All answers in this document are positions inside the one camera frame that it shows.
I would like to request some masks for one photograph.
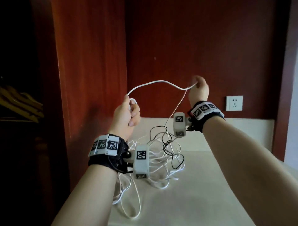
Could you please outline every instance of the white electrical socket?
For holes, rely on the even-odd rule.
[[[226,111],[242,111],[243,96],[227,96]]]

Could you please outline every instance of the black cable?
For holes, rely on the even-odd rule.
[[[165,128],[166,128],[166,131],[165,131],[165,132],[160,132],[160,133],[156,134],[156,135],[154,136],[154,138],[151,139],[151,131],[152,131],[152,129],[157,128],[157,127],[165,127]],[[163,149],[164,153],[166,153],[167,155],[169,155],[169,156],[172,157],[172,160],[171,160],[172,168],[173,168],[173,169],[178,169],[178,168],[182,165],[182,163],[184,162],[184,155],[182,155],[182,154],[180,154],[180,153],[173,154],[173,153],[169,152],[169,151],[166,149],[166,147],[167,147],[170,143],[172,143],[174,140],[176,140],[178,137],[176,137],[174,134],[171,134],[171,133],[167,132],[167,127],[166,127],[166,126],[154,126],[154,127],[151,128],[150,133],[149,133],[149,134],[150,134],[150,141],[149,141],[149,142],[154,141],[155,138],[156,138],[159,134],[162,134],[162,133],[163,133],[163,135],[162,135],[162,142],[163,142],[162,149]],[[163,137],[164,137],[165,134],[169,134],[169,135],[170,135],[170,140],[168,140],[167,142],[164,142],[164,141],[163,141]],[[174,159],[174,156],[178,156],[178,155],[182,155],[183,160],[182,160],[182,162],[175,168],[175,167],[173,166],[173,159]]]
[[[108,155],[108,160],[109,160],[110,165],[114,168],[114,170],[115,170],[116,172],[118,172],[118,173],[122,173],[122,174],[130,174],[130,173],[132,173],[132,171],[124,172],[124,171],[122,171],[122,170],[117,169],[117,168],[112,164],[109,155]]]

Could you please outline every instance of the person's left hand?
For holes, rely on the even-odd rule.
[[[114,112],[114,118],[108,133],[117,135],[126,141],[131,136],[134,126],[139,124],[140,120],[139,106],[133,100],[130,101],[128,95],[125,95],[123,103]]]

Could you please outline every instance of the person's left arm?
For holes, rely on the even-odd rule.
[[[140,122],[140,108],[129,101],[126,95],[123,103],[114,113],[109,134],[127,140]],[[117,172],[102,166],[91,165],[55,217],[52,226],[57,225],[107,225],[111,212]]]

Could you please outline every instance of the forearm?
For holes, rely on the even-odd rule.
[[[91,165],[52,225],[107,225],[116,178],[116,171],[101,165]]]
[[[220,117],[203,134],[232,191],[256,225],[298,223],[297,181],[263,146]]]

